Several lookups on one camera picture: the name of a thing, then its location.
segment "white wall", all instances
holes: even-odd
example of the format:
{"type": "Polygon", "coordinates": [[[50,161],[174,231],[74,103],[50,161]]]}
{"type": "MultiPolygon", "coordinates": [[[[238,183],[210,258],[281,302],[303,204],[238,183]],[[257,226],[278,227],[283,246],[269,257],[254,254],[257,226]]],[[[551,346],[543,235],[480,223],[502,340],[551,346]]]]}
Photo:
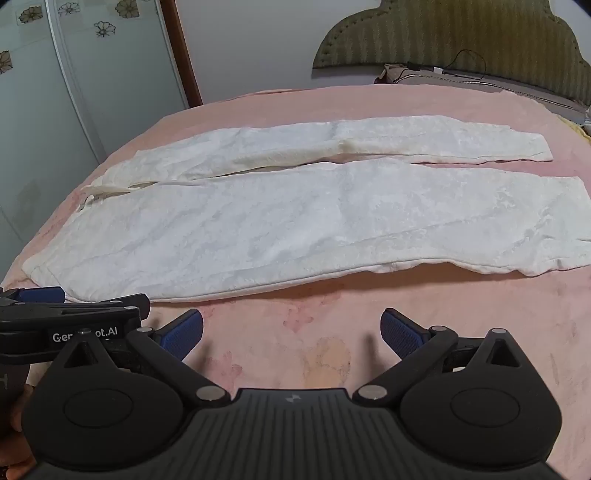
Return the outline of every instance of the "white wall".
{"type": "Polygon", "coordinates": [[[17,236],[0,207],[0,281],[24,246],[25,243],[17,236]]]}
{"type": "MultiPolygon", "coordinates": [[[[591,18],[574,0],[551,4],[591,62],[591,18]]],[[[265,89],[372,83],[381,71],[311,71],[326,33],[344,17],[377,7],[379,0],[177,0],[177,5],[206,103],[265,89]]]]}
{"type": "Polygon", "coordinates": [[[591,17],[574,0],[550,0],[554,15],[565,20],[577,37],[581,55],[591,63],[591,17]]]}

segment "pink bedsheet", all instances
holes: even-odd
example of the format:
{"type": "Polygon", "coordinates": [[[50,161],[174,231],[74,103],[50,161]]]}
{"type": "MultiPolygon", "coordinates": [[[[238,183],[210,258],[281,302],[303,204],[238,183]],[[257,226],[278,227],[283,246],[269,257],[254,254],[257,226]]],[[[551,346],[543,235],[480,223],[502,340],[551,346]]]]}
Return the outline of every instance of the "pink bedsheet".
{"type": "MultiPolygon", "coordinates": [[[[372,116],[448,115],[510,125],[545,136],[555,160],[487,164],[546,176],[579,176],[591,187],[591,146],[534,100],[445,86],[370,85],[262,92],[161,120],[109,157],[109,166],[146,150],[224,127],[270,127],[372,116]]],[[[43,248],[82,198],[75,190],[15,260],[3,286],[31,286],[22,262],[43,248]]],[[[354,390],[397,362],[379,335],[395,307],[424,326],[463,336],[508,328],[563,413],[551,464],[566,478],[591,476],[591,268],[537,278],[479,275],[451,265],[360,273],[288,290],[198,305],[204,338],[186,362],[233,393],[240,387],[354,390]]],[[[195,305],[158,305],[146,324],[159,327],[195,305]]]]}

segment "bed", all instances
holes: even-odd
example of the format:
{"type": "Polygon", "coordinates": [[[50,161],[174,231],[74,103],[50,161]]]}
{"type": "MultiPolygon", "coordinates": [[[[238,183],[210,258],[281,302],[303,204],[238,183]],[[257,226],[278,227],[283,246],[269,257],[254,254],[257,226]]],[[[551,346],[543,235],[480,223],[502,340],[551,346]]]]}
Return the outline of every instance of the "bed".
{"type": "MultiPolygon", "coordinates": [[[[497,12],[498,7],[490,2],[482,2],[480,6],[485,4],[492,5],[491,8],[497,12]]],[[[502,5],[499,15],[503,15],[508,4],[510,2],[506,0],[498,2],[502,5]]],[[[315,66],[405,63],[415,61],[413,54],[422,55],[420,61],[428,63],[426,49],[414,53],[407,48],[348,51],[351,38],[367,37],[355,28],[369,25],[376,18],[381,22],[395,7],[415,8],[413,2],[399,2],[397,5],[384,0],[378,9],[361,12],[340,22],[320,46],[315,66]],[[391,55],[375,57],[384,52],[391,55]]],[[[481,7],[470,8],[469,12],[484,14],[481,7]]],[[[527,6],[520,8],[523,8],[523,21],[535,22],[540,28],[545,19],[555,19],[547,2],[542,0],[528,2],[527,6]]],[[[422,17],[417,10],[413,10],[413,15],[415,19],[427,18],[427,27],[429,22],[434,21],[429,14],[422,17]]],[[[559,33],[551,33],[555,35],[553,38],[559,43],[572,41],[572,32],[568,26],[565,29],[566,24],[561,22],[551,20],[548,24],[550,29],[557,24],[562,27],[559,33]]],[[[522,26],[519,22],[512,24],[515,31],[521,31],[522,26]]],[[[382,33],[391,31],[387,25],[373,25],[371,28],[378,32],[369,42],[374,47],[381,41],[380,28],[382,33]]],[[[417,31],[422,38],[420,28],[417,31]]],[[[433,35],[445,33],[438,29],[430,31],[435,32],[433,35]]],[[[480,41],[474,30],[470,31],[470,35],[476,36],[471,37],[472,43],[480,41]]],[[[433,55],[448,55],[447,60],[438,60],[448,64],[449,56],[453,58],[457,49],[463,46],[456,44],[458,41],[462,43],[461,38],[452,35],[452,43],[444,51],[435,51],[433,55]]],[[[384,40],[383,45],[392,47],[407,40],[389,38],[384,40]]],[[[470,46],[477,50],[485,48],[468,42],[470,46]]],[[[540,50],[536,52],[536,55],[542,55],[540,50]]],[[[568,75],[551,77],[544,73],[544,69],[550,68],[547,62],[543,62],[541,67],[524,67],[516,74],[516,79],[574,100],[589,100],[591,77],[588,75],[591,67],[586,62],[580,63],[582,59],[578,51],[560,58],[564,60],[561,67],[565,72],[573,69],[570,83],[568,75]],[[542,73],[536,76],[533,71],[542,73]]],[[[456,66],[479,73],[477,63],[463,61],[467,63],[460,62],[456,66]]],[[[507,77],[506,69],[510,68],[510,65],[501,62],[496,73],[507,77]]],[[[299,122],[413,115],[444,115],[461,121],[509,125],[517,131],[541,134],[550,147],[554,161],[486,163],[474,168],[497,168],[540,176],[576,176],[583,180],[588,190],[591,189],[589,138],[577,126],[550,112],[546,106],[516,93],[404,84],[258,92],[166,117],[113,153],[54,212],[14,261],[2,286],[34,286],[22,271],[23,262],[45,248],[69,216],[80,207],[86,198],[83,186],[101,176],[109,167],[130,159],[139,150],[149,150],[220,128],[264,128],[299,122]]],[[[450,326],[461,336],[482,336],[495,326],[505,327],[538,369],[563,413],[563,427],[550,463],[566,478],[589,480],[590,285],[591,267],[552,271],[528,278],[518,273],[481,275],[450,264],[420,265],[389,274],[356,273],[226,300],[157,303],[153,305],[145,324],[160,327],[188,308],[198,308],[204,317],[204,337],[185,362],[232,394],[241,387],[345,387],[349,391],[355,390],[398,361],[379,334],[380,315],[387,307],[396,308],[423,326],[450,326]]],[[[35,366],[30,382],[35,384],[43,371],[44,366],[35,366]]]]}

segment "stain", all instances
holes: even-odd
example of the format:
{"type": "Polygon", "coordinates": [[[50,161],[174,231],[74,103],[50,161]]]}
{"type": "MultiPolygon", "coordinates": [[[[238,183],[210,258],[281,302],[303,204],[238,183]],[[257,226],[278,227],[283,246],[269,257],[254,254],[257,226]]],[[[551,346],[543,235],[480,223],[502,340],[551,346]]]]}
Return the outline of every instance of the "stain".
{"type": "Polygon", "coordinates": [[[579,329],[577,327],[576,322],[570,323],[570,336],[573,340],[575,340],[579,336],[579,329]]]}
{"type": "Polygon", "coordinates": [[[19,231],[26,230],[33,223],[40,199],[41,190],[35,180],[31,180],[18,192],[15,202],[17,208],[11,222],[19,231]]]}
{"type": "Polygon", "coordinates": [[[556,360],[554,360],[554,355],[550,354],[550,363],[552,363],[552,375],[554,377],[554,381],[556,385],[560,385],[560,377],[558,376],[558,367],[556,366],[556,360]]]}
{"type": "Polygon", "coordinates": [[[559,297],[563,297],[564,294],[566,293],[566,291],[567,291],[566,286],[563,283],[558,283],[556,285],[556,294],[559,297]]]}
{"type": "Polygon", "coordinates": [[[351,353],[340,338],[321,338],[304,356],[304,388],[335,388],[345,384],[351,353]]]}
{"type": "Polygon", "coordinates": [[[217,307],[217,305],[204,303],[204,304],[198,305],[197,310],[199,310],[199,313],[203,317],[203,320],[206,320],[206,319],[209,320],[211,317],[213,317],[213,314],[216,311],[216,307],[217,307]]]}
{"type": "Polygon", "coordinates": [[[576,432],[574,433],[573,439],[573,450],[572,455],[573,457],[577,457],[579,450],[584,446],[585,441],[587,440],[587,427],[585,425],[580,425],[576,432]]]}
{"type": "Polygon", "coordinates": [[[312,323],[319,307],[330,305],[340,298],[340,292],[333,292],[320,297],[311,297],[305,300],[293,300],[287,309],[287,320],[283,326],[297,333],[305,325],[312,323]]]}
{"type": "Polygon", "coordinates": [[[234,383],[242,375],[242,366],[232,363],[232,352],[227,351],[220,359],[207,357],[199,373],[234,395],[234,383]]]}
{"type": "Polygon", "coordinates": [[[584,377],[581,380],[581,393],[586,394],[589,389],[589,377],[584,377]]]}
{"type": "Polygon", "coordinates": [[[287,320],[283,321],[283,326],[289,328],[292,332],[297,333],[304,325],[312,323],[313,321],[314,317],[312,315],[302,314],[301,309],[293,307],[287,310],[287,320]]]}

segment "headboard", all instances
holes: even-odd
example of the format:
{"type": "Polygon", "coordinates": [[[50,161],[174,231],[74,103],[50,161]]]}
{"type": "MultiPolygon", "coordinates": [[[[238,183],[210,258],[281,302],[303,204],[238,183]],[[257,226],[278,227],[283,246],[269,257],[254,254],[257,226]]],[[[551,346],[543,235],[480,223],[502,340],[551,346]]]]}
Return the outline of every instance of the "headboard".
{"type": "Polygon", "coordinates": [[[413,62],[528,83],[591,104],[591,66],[548,0],[382,0],[337,23],[313,68],[413,62]],[[462,55],[469,49],[477,56],[462,55]]]}

